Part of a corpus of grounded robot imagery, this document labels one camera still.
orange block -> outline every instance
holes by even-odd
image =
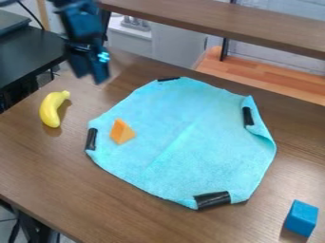
[[[135,137],[135,132],[121,119],[114,122],[109,135],[116,143],[122,144]]]

blue block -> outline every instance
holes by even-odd
[[[309,237],[317,223],[318,208],[295,200],[284,223],[288,230]]]

shelf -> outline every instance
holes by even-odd
[[[213,0],[101,0],[145,20],[325,59],[325,22]]]

banana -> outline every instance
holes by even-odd
[[[64,100],[70,97],[70,92],[51,92],[42,101],[39,115],[42,122],[50,127],[59,127],[60,118],[57,109],[63,103]]]

blue towel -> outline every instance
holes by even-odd
[[[254,124],[243,125],[243,107]],[[109,137],[116,119],[137,136],[116,144]],[[140,87],[88,128],[98,133],[96,149],[86,152],[101,168],[192,209],[196,196],[218,192],[231,203],[247,200],[277,150],[251,96],[185,77]]]

